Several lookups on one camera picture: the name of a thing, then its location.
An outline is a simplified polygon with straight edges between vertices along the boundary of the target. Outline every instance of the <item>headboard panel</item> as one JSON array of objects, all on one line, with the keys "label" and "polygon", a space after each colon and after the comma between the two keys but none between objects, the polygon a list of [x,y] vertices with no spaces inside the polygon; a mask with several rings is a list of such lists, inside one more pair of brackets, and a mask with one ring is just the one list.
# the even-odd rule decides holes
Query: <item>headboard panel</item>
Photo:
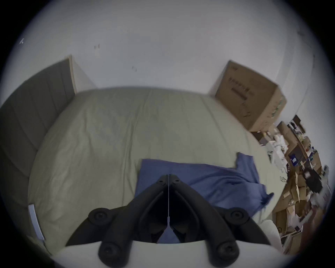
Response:
[{"label": "headboard panel", "polygon": [[0,191],[14,224],[27,235],[30,171],[45,134],[74,97],[70,64],[65,59],[35,74],[0,108]]}]

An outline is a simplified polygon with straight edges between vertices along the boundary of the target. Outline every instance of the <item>beige bedsheet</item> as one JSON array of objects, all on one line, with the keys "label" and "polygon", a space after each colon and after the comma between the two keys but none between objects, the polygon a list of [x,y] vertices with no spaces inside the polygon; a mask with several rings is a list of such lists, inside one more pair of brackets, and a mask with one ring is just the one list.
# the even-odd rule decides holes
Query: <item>beige bedsheet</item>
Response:
[{"label": "beige bedsheet", "polygon": [[211,96],[173,90],[119,88],[82,92],[62,112],[37,153],[29,203],[46,247],[55,254],[88,213],[128,204],[144,158],[234,167],[253,155],[260,182],[274,192],[254,216],[265,219],[286,178],[253,135]]}]

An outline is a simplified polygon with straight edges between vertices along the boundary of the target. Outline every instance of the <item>blue cloth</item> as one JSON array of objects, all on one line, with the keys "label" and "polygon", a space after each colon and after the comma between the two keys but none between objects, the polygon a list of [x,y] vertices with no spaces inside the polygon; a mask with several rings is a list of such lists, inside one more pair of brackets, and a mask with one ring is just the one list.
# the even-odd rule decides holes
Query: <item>blue cloth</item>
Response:
[{"label": "blue cloth", "polygon": [[[242,153],[237,154],[236,169],[143,159],[135,196],[165,174],[178,176],[211,205],[223,208],[240,207],[250,217],[264,208],[273,197],[273,193],[267,194],[265,185],[260,184],[253,157]],[[171,230],[167,230],[167,233],[168,235],[164,232],[159,243],[178,243]]]}]

